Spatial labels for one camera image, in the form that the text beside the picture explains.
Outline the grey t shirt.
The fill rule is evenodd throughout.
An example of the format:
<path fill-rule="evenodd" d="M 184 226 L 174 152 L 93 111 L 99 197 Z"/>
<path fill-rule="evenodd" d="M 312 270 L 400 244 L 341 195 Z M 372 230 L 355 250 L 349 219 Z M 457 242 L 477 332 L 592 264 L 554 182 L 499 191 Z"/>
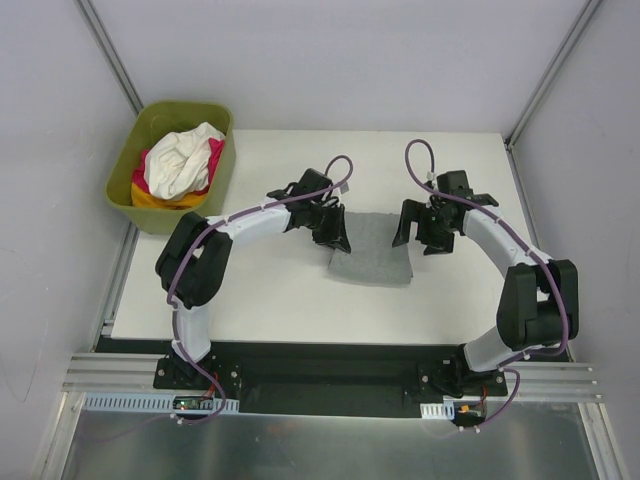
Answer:
<path fill-rule="evenodd" d="M 413 278 L 408 247 L 393 247 L 399 216 L 392 213 L 345 214 L 351 252 L 335 250 L 328 273 L 335 279 L 358 285 L 405 287 Z"/>

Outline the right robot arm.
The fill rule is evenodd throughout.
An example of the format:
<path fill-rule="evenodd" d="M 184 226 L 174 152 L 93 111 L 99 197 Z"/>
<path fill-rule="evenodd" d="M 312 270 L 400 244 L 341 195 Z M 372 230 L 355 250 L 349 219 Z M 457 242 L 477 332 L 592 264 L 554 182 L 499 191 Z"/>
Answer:
<path fill-rule="evenodd" d="M 456 237 L 466 236 L 504 279 L 495 327 L 458 346 L 447 363 L 430 373 L 430 385 L 460 398 L 531 351 L 563 351 L 579 330 L 575 264 L 529 246 L 491 195 L 470 188 L 465 171 L 446 172 L 425 187 L 428 202 L 403 201 L 393 246 L 415 238 L 426 255 L 448 254 Z"/>

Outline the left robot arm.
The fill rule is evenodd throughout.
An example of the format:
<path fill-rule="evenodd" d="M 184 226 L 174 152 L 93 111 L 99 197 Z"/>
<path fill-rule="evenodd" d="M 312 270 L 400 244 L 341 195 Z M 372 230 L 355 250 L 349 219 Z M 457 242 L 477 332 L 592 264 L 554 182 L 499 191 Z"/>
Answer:
<path fill-rule="evenodd" d="M 170 358 L 188 388 L 211 377 L 208 304 L 219 292 L 231 253 L 271 235 L 305 228 L 315 244 L 349 254 L 345 207 L 326 173 L 307 169 L 300 180 L 266 194 L 252 207 L 229 216 L 190 212 L 179 220 L 155 265 L 171 308 Z"/>

